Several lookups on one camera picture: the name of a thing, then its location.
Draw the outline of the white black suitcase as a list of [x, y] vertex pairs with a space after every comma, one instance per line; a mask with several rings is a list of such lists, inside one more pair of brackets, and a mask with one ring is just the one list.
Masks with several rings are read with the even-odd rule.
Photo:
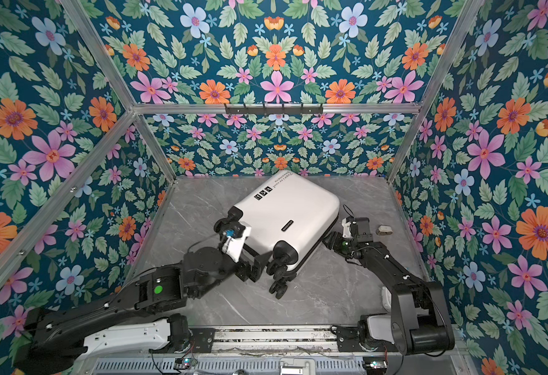
[[232, 206], [214, 225], [220, 235], [234, 221], [252, 228], [241, 257], [271, 252], [263, 273], [272, 277], [269, 293], [281, 299], [338, 221], [340, 200], [332, 192], [289, 170], [281, 170]]

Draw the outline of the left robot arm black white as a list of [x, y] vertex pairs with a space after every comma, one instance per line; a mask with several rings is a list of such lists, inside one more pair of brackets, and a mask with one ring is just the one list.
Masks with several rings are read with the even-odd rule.
[[133, 317], [155, 317], [201, 298], [243, 267], [221, 250], [205, 247], [182, 261], [148, 270], [119, 293], [86, 306], [64, 311], [30, 311], [25, 328], [29, 344], [19, 348], [14, 366], [26, 374], [53, 374], [90, 353], [83, 341]]

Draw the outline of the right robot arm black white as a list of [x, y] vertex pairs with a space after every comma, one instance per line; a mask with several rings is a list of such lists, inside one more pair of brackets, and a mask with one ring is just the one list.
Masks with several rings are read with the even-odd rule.
[[382, 242], [376, 242], [369, 219], [348, 217], [343, 231], [328, 234], [324, 245], [347, 262], [374, 273], [390, 296], [388, 314], [364, 316], [355, 329], [361, 347], [372, 350], [385, 342], [403, 356], [440, 356], [455, 347], [455, 335], [438, 282], [409, 272]]

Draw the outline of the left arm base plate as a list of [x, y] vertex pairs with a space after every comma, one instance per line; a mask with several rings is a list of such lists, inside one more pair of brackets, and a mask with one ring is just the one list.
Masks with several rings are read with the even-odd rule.
[[208, 354], [212, 352], [216, 339], [215, 328], [193, 327], [191, 331], [191, 352], [193, 354]]

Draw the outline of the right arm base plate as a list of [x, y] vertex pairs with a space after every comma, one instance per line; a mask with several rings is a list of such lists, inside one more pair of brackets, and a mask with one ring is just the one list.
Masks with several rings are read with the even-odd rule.
[[397, 348], [393, 343], [372, 338], [359, 327], [333, 325], [330, 327], [330, 332], [336, 338], [337, 350], [340, 353], [397, 353]]

